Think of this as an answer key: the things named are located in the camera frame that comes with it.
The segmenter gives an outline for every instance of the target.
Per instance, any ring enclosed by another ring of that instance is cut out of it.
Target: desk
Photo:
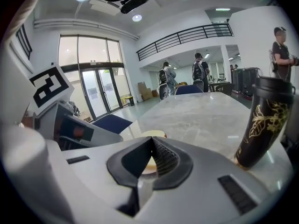
[[[212,88],[213,92],[215,92],[215,86],[230,83],[228,81],[209,81],[209,86]]]
[[[126,128],[124,140],[148,130],[168,138],[216,151],[231,161],[247,126],[250,110],[220,92],[170,96]],[[289,158],[278,141],[249,170],[270,192],[281,189],[292,175]]]

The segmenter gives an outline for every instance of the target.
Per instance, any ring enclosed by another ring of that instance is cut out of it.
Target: travel mug
[[[292,84],[282,79],[260,77],[252,89],[249,121],[235,153],[235,163],[243,169],[254,166],[271,147],[293,104]]]

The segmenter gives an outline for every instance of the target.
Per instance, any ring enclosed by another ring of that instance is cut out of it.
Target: balcony
[[[173,33],[140,49],[137,54],[141,61],[153,54],[186,42],[221,36],[234,36],[228,23],[204,25]]]

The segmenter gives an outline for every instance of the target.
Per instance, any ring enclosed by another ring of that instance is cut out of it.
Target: black metal railing
[[[31,48],[30,43],[28,41],[24,24],[17,31],[16,37],[18,38],[18,40],[20,42],[20,45],[21,45],[24,53],[26,54],[26,56],[27,56],[27,58],[29,60],[30,59],[30,53],[32,52],[32,48]]]
[[[168,48],[199,39],[234,36],[228,23],[204,25],[186,29],[163,37],[137,51],[139,61]]]

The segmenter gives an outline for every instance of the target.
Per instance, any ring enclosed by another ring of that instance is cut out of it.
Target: man
[[[201,56],[200,53],[195,54],[195,63],[193,65],[192,72],[194,71],[194,66],[195,66],[196,63],[199,63],[202,66],[203,70],[204,70],[204,74],[203,74],[203,77],[202,77],[202,81],[204,83],[203,92],[207,93],[209,91],[209,83],[207,81],[207,75],[210,73],[209,66],[205,61],[202,60],[202,56]]]
[[[277,65],[276,71],[274,71],[276,78],[283,79],[287,82],[291,80],[291,67],[298,63],[298,60],[293,58],[284,42],[286,41],[286,29],[283,27],[274,28],[274,35],[276,41],[272,46],[272,53]]]
[[[159,79],[160,79],[160,84],[163,83],[167,83],[168,88],[169,88],[169,94],[170,95],[174,95],[175,94],[175,90],[176,90],[176,85],[178,84],[176,82],[176,80],[174,79],[176,77],[176,72],[173,70],[172,67],[169,66],[168,62],[164,62],[163,63],[163,68],[161,69],[161,71],[159,72]]]

